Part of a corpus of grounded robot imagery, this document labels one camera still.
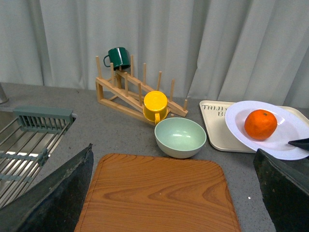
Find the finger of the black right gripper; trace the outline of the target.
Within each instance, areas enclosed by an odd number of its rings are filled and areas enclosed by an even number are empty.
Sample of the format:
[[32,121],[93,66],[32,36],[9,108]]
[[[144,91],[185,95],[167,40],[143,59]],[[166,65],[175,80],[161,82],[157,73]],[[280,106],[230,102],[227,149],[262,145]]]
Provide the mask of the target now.
[[309,151],[309,138],[289,141],[288,144]]

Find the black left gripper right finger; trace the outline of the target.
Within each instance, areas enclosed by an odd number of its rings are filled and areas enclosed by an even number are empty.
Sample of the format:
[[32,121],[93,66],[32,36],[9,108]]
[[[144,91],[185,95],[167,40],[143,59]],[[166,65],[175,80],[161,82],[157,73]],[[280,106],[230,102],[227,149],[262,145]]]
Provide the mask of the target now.
[[278,232],[309,230],[309,159],[284,161],[258,149],[253,165]]

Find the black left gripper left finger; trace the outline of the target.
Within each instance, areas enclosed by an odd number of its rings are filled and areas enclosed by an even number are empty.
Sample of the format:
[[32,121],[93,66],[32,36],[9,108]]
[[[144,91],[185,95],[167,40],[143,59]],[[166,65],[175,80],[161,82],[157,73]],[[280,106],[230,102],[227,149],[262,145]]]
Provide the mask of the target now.
[[92,145],[0,210],[2,232],[72,232],[91,181]]

